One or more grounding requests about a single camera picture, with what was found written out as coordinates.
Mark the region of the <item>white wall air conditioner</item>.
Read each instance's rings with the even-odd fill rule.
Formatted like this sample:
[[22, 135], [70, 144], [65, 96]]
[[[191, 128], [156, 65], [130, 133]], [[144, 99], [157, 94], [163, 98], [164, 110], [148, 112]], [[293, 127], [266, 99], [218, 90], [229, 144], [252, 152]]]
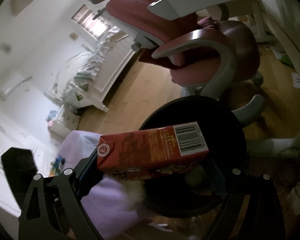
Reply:
[[31, 79], [32, 76], [24, 77], [19, 72], [11, 72], [0, 85], [0, 99], [6, 101], [18, 86]]

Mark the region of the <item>colourful wrapper pile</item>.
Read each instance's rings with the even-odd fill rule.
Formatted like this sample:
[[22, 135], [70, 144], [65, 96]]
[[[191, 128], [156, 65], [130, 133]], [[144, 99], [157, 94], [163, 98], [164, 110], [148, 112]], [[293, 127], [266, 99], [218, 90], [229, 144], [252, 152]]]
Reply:
[[50, 177], [58, 176], [64, 170], [65, 158], [58, 155], [54, 162], [51, 163]]

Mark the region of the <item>black round trash bin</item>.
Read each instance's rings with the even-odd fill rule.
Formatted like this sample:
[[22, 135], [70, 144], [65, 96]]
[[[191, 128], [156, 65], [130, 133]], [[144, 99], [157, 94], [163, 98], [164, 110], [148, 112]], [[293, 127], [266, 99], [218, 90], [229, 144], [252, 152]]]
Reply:
[[215, 209], [232, 188], [234, 168], [247, 152], [243, 128], [220, 101], [206, 96], [173, 100], [150, 115], [141, 130], [197, 122], [208, 153], [183, 160], [183, 170], [143, 181], [145, 209], [168, 218], [191, 218]]

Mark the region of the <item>white wooden bed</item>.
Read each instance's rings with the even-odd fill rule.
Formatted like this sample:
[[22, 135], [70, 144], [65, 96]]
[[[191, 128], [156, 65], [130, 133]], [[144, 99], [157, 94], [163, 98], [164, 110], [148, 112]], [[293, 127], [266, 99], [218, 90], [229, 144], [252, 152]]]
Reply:
[[94, 51], [86, 47], [86, 52], [66, 61], [44, 95], [59, 105], [76, 109], [94, 106], [107, 112], [104, 98], [135, 54], [133, 43], [133, 38], [120, 29], [110, 29]]

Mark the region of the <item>red drink carton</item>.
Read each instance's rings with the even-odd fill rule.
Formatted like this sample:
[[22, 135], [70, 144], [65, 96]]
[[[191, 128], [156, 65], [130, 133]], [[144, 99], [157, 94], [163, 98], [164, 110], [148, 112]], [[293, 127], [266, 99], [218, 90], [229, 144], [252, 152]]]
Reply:
[[209, 153], [197, 122], [103, 135], [97, 146], [102, 171], [138, 170], [192, 160]]

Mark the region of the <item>round purple cloth table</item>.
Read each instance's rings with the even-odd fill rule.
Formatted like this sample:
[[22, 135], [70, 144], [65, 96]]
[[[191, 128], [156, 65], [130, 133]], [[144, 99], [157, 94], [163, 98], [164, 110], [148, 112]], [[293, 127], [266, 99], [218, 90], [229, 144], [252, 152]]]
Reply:
[[[72, 131], [61, 143], [58, 155], [65, 159], [64, 168], [74, 168], [81, 159], [89, 157], [101, 135]], [[123, 186], [109, 176], [83, 197], [81, 203], [95, 228], [104, 239], [146, 239], [145, 218], [138, 210], [128, 210]]]

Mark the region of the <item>white bedside nightstand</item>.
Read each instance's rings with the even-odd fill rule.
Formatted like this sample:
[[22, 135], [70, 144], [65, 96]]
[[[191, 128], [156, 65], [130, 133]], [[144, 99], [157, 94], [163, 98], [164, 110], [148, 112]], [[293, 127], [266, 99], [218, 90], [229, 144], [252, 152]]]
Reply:
[[77, 129], [79, 120], [78, 115], [62, 106], [57, 115], [49, 122], [48, 128], [50, 132], [66, 138], [68, 134]]

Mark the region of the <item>pink white desk chair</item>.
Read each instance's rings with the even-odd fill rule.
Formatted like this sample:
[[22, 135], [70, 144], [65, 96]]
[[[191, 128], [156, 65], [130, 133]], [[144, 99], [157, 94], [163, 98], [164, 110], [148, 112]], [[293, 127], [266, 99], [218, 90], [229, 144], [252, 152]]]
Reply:
[[140, 61], [169, 69], [181, 96], [218, 99], [231, 84], [251, 80], [259, 86], [260, 53], [252, 31], [231, 21], [221, 4], [220, 20], [202, 20], [196, 14], [167, 20], [150, 11], [162, 0], [89, 0], [106, 2], [98, 16], [107, 16], [134, 39], [132, 49], [142, 51]]

